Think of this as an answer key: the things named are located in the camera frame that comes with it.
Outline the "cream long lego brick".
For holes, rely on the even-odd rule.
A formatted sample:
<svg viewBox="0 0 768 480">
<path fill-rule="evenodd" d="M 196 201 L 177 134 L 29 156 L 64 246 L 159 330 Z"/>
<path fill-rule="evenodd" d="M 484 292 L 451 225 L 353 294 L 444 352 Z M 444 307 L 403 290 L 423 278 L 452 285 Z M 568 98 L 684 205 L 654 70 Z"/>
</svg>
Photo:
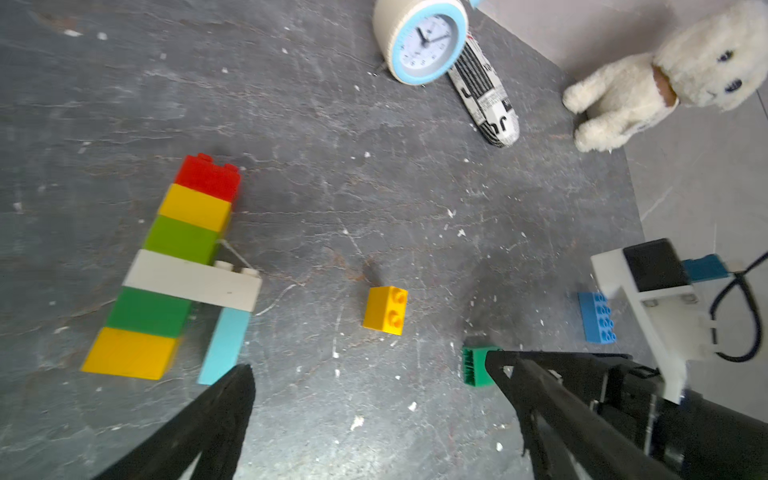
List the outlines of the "cream long lego brick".
<svg viewBox="0 0 768 480">
<path fill-rule="evenodd" d="M 198 303 L 253 312 L 261 289 L 260 274 L 227 262 L 215 266 L 141 249 L 123 285 Z"/>
</svg>

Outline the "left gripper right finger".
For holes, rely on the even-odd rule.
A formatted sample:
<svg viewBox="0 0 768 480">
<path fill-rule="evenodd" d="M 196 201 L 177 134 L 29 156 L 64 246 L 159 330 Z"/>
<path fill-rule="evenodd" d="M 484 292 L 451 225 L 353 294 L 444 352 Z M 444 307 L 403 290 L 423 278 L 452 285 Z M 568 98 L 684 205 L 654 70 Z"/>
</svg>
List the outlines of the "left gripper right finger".
<svg viewBox="0 0 768 480">
<path fill-rule="evenodd" d="M 535 470 L 553 478 L 537 419 L 541 417 L 565 449 L 594 479 L 676 479 L 610 424 L 592 412 L 552 375 L 531 360 L 513 367 L 513 406 Z"/>
</svg>

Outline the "dark green lego brick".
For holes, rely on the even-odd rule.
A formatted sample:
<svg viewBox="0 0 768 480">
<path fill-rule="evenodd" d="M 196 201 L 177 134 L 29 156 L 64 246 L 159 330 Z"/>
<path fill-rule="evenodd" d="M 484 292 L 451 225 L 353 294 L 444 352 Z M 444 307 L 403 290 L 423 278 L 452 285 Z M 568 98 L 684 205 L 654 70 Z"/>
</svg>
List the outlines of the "dark green lego brick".
<svg viewBox="0 0 768 480">
<path fill-rule="evenodd" d="M 465 384 L 472 387 L 486 387 L 494 384 L 485 367 L 487 354 L 493 351 L 500 351 L 500 348 L 495 346 L 464 346 L 462 348 L 462 370 Z"/>
</svg>

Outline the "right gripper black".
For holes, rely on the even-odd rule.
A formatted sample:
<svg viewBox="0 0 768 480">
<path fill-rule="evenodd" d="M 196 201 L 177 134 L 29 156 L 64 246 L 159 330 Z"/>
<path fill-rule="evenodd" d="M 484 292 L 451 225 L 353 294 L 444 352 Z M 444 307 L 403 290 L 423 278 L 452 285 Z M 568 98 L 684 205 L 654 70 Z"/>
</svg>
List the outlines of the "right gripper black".
<svg viewBox="0 0 768 480">
<path fill-rule="evenodd" d="M 514 405 L 530 389 L 504 373 L 530 360 L 647 456 L 682 479 L 765 479 L 767 424 L 686 389 L 680 400 L 663 397 L 658 369 L 627 354 L 491 351 L 485 369 Z"/>
</svg>

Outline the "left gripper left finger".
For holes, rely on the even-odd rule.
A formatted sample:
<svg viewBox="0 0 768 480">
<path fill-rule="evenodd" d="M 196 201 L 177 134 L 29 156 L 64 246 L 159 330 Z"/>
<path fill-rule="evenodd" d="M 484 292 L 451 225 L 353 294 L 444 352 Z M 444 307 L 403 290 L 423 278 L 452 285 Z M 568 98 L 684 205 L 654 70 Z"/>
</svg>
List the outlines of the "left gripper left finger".
<svg viewBox="0 0 768 480">
<path fill-rule="evenodd" d="M 231 479 L 255 400 L 252 368 L 238 364 L 99 479 Z"/>
</svg>

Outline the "orange yellow lego brick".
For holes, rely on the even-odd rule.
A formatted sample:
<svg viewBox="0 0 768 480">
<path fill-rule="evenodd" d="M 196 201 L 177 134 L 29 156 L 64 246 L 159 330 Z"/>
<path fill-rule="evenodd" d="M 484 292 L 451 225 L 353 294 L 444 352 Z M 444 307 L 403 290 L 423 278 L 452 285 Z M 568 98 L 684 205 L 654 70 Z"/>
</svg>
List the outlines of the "orange yellow lego brick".
<svg viewBox="0 0 768 480">
<path fill-rule="evenodd" d="M 394 286 L 369 290 L 363 327 L 400 336 L 405 323 L 408 292 Z"/>
</svg>

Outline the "red lego brick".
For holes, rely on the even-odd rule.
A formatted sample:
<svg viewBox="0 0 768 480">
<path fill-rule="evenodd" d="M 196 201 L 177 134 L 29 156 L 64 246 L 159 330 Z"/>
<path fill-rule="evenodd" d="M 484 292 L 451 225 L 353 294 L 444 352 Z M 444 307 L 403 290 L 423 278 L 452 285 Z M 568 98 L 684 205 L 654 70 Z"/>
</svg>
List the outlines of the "red lego brick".
<svg viewBox="0 0 768 480">
<path fill-rule="evenodd" d="M 211 156 L 187 155 L 175 183 L 233 203 L 240 185 L 240 170 L 232 164 L 217 165 Z"/>
</svg>

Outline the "blue long lego brick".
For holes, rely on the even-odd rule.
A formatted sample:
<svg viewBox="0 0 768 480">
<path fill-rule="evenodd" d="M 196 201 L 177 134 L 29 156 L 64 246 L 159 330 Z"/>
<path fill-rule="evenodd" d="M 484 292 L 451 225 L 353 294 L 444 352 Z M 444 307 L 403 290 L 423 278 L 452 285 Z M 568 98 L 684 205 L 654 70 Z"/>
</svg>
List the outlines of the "blue long lego brick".
<svg viewBox="0 0 768 480">
<path fill-rule="evenodd" d="M 579 306 L 586 340 L 595 344 L 613 344 L 617 337 L 611 309 L 600 292 L 579 292 Z"/>
</svg>

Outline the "turquoise lego brick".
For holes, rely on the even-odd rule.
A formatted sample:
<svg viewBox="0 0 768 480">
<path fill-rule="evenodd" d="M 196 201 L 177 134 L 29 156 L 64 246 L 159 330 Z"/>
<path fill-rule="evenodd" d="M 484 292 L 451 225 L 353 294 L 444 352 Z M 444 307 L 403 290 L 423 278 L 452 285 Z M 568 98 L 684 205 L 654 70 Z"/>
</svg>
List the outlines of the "turquoise lego brick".
<svg viewBox="0 0 768 480">
<path fill-rule="evenodd" d="M 250 317 L 243 310 L 221 310 L 197 379 L 199 385 L 214 384 L 236 365 Z"/>
</svg>

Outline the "lime green lego brick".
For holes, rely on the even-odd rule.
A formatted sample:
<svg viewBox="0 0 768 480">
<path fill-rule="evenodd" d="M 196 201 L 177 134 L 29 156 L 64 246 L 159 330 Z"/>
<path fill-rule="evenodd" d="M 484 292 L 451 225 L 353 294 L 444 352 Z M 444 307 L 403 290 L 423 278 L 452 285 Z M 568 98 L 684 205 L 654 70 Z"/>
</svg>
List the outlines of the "lime green lego brick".
<svg viewBox="0 0 768 480">
<path fill-rule="evenodd" d="M 196 263 L 212 265 L 218 234 L 190 223 L 158 215 L 143 249 Z"/>
</svg>

